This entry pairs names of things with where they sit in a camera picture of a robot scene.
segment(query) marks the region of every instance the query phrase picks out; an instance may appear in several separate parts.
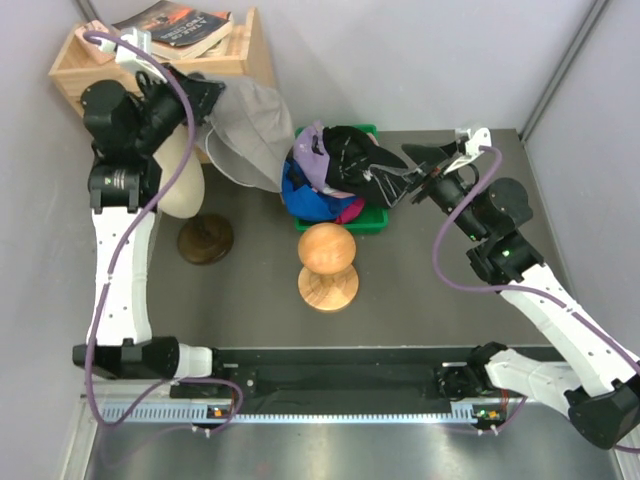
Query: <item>white wall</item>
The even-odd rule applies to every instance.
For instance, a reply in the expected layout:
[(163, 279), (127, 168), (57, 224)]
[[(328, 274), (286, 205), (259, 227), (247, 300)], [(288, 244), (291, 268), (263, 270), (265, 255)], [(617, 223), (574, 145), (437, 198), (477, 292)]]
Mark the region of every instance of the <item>white wall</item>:
[[(117, 22), (152, 0), (94, 1)], [(185, 0), (263, 16), (299, 125), (521, 128), (590, 0)]]
[(71, 347), (93, 304), (89, 137), (47, 78), (71, 2), (12, 2), (0, 31), (0, 465), (53, 478), (82, 391)]
[(640, 2), (611, 2), (531, 138), (576, 293), (640, 351)]

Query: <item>blue hat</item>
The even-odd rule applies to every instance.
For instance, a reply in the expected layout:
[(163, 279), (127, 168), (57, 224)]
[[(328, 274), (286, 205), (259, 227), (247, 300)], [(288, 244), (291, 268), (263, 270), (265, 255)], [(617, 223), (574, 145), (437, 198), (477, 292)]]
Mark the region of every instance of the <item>blue hat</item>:
[(300, 166), (288, 158), (282, 171), (282, 198), (294, 217), (308, 222), (335, 220), (356, 197), (335, 198), (314, 191)]

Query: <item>wooden box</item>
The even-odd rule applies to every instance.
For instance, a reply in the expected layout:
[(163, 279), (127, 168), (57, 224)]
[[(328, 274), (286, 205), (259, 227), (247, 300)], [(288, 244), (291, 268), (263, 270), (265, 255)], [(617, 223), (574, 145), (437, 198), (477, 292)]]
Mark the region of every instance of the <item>wooden box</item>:
[[(99, 80), (117, 80), (127, 90), (138, 92), (133, 75), (115, 62), (98, 65), (93, 61), (74, 35), (77, 27), (76, 25), (71, 29), (49, 72), (53, 82), (76, 112), (82, 115), (82, 92)], [(223, 57), (171, 60), (170, 63), (185, 74), (197, 71), (220, 75), (247, 75), (263, 85), (275, 87), (271, 56), (256, 8), (249, 10), (245, 25), (236, 25), (231, 35), (227, 55)]]

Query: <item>book cover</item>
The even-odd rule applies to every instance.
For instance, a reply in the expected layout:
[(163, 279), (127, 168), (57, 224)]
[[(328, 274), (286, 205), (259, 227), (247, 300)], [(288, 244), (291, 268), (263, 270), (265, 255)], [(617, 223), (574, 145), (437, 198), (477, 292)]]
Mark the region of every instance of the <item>book cover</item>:
[(228, 34), (227, 18), (201, 12), (195, 8), (161, 0), (143, 12), (116, 23), (119, 30), (136, 27), (151, 33), (154, 42), (170, 45), (174, 48), (194, 45), (204, 39), (221, 33), (214, 44)]

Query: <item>pink fabric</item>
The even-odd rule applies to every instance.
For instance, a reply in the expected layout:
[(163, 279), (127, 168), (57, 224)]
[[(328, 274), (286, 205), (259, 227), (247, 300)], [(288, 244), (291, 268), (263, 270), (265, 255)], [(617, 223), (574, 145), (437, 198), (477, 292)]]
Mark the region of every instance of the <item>pink fabric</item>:
[(338, 225), (344, 225), (345, 223), (349, 223), (358, 218), (358, 215), (362, 213), (364, 203), (364, 198), (357, 198), (351, 205), (342, 211), (338, 218), (336, 218), (336, 223)]

